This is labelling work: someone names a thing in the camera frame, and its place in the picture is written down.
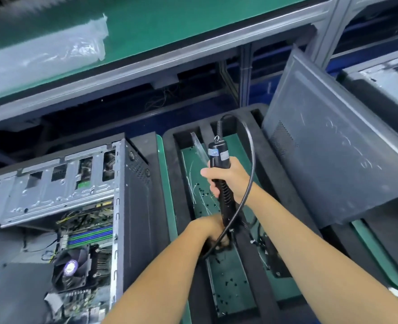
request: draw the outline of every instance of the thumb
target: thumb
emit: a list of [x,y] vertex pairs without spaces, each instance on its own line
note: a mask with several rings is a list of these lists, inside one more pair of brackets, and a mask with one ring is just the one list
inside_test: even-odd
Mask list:
[[220,179],[220,180],[224,180],[228,174],[228,170],[227,169],[223,169],[223,168],[218,168],[218,167],[213,167],[213,168],[202,168],[200,171],[200,174],[205,177],[205,178],[209,178],[211,180],[213,179]]

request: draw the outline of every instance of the purple fan hub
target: purple fan hub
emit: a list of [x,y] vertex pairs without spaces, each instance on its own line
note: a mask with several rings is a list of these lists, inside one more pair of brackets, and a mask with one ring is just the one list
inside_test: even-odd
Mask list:
[[71,259],[64,266],[63,273],[64,276],[72,276],[78,269],[78,262]]

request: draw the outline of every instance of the forearm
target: forearm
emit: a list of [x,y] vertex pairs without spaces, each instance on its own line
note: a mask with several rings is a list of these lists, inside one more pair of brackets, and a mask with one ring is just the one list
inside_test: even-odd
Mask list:
[[398,298],[257,185],[248,206],[323,324],[398,323]]
[[193,272],[207,239],[199,221],[157,256],[124,293],[103,324],[176,324],[188,298]]

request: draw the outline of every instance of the person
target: person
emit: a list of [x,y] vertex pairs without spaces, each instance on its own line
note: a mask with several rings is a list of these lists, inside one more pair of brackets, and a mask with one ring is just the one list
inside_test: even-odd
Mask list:
[[[206,168],[201,174],[216,197],[219,191],[211,180],[225,180],[239,203],[249,175],[238,159],[230,161],[230,169]],[[246,205],[322,324],[398,324],[397,297],[258,185],[253,184]],[[179,323],[202,247],[207,239],[216,240],[223,229],[221,215],[191,221],[126,290],[102,324]]]

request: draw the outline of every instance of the hand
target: hand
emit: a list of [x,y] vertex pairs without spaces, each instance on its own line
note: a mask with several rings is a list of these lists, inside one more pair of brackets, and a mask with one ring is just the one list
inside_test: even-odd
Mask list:
[[213,179],[225,180],[229,188],[234,193],[234,199],[237,203],[240,203],[249,184],[250,176],[245,171],[236,157],[230,157],[230,168],[203,168],[200,174],[208,179],[210,190],[218,198],[220,191],[215,186]]
[[[198,228],[204,230],[207,239],[212,242],[216,241],[224,230],[223,218],[220,213],[200,217],[198,219],[195,219],[192,223],[196,224]],[[223,237],[220,244],[223,247],[229,245],[229,238],[227,235]]]

